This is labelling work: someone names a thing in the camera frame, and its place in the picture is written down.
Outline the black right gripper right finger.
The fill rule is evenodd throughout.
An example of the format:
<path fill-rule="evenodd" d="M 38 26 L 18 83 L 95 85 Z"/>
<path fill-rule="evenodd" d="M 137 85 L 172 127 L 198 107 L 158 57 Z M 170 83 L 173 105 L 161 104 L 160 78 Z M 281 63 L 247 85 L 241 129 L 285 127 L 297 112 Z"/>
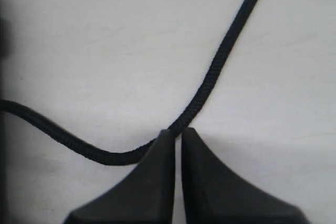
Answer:
<path fill-rule="evenodd" d="M 187 223 L 309 223 L 296 206 L 241 178 L 186 128 L 181 172 Z"/>

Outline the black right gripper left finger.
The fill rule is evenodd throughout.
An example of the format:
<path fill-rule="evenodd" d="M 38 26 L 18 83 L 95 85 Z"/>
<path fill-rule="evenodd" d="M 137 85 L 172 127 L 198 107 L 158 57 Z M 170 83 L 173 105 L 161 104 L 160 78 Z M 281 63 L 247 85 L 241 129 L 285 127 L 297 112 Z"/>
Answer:
<path fill-rule="evenodd" d="M 172 223 L 174 190 L 175 140 L 170 130 L 162 130 L 130 174 L 64 222 Z"/>

